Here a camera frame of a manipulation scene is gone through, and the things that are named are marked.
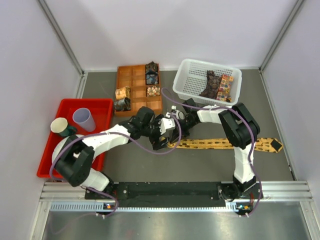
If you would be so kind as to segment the orange tan tie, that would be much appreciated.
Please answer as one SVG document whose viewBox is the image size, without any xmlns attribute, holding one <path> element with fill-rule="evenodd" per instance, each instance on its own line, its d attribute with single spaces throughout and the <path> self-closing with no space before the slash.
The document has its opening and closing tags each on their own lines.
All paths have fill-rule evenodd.
<svg viewBox="0 0 320 240">
<path fill-rule="evenodd" d="M 121 100 L 124 98 L 130 98 L 131 88 L 129 86 L 124 86 L 115 90 L 115 98 Z"/>
</svg>

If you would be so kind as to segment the yellow insect print tie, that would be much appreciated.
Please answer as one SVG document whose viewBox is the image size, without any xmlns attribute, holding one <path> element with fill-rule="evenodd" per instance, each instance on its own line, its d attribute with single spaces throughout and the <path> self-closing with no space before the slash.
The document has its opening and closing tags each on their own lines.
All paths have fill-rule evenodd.
<svg viewBox="0 0 320 240">
<path fill-rule="evenodd" d="M 177 148 L 199 150 L 230 150 L 233 149 L 233 146 L 227 138 L 182 139 Z M 277 138 L 260 137 L 255 143 L 254 150 L 266 153 L 279 153 L 283 148 L 284 145 Z"/>
</svg>

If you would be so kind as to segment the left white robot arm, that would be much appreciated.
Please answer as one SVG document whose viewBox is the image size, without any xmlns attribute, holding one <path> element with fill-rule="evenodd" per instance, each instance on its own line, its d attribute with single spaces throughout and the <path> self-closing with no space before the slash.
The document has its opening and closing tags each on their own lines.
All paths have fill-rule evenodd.
<svg viewBox="0 0 320 240">
<path fill-rule="evenodd" d="M 108 130 L 64 138 L 54 149 L 50 171 L 57 171 L 73 187 L 84 187 L 102 198 L 109 198 L 114 182 L 95 170 L 93 161 L 115 147 L 135 143 L 140 137 L 149 138 L 153 150 L 162 149 L 167 141 L 160 138 L 175 127 L 176 119 L 169 113 L 156 116 L 153 110 L 143 106 L 136 115 Z"/>
</svg>

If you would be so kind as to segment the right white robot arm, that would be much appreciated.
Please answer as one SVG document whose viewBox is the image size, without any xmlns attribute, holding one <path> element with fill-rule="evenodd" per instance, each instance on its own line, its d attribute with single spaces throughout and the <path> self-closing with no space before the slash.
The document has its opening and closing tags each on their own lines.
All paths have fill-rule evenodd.
<svg viewBox="0 0 320 240">
<path fill-rule="evenodd" d="M 260 127 L 243 103 L 231 107 L 208 105 L 199 107 L 192 98 L 181 104 L 185 110 L 183 118 L 175 107 L 171 112 L 178 117 L 179 126 L 172 133 L 169 140 L 171 144 L 190 135 L 190 129 L 199 123 L 220 124 L 225 136 L 234 150 L 235 170 L 232 176 L 233 183 L 220 187 L 220 195 L 226 200 L 245 198 L 255 187 L 257 181 L 256 171 L 253 167 L 253 151 L 260 133 Z"/>
</svg>

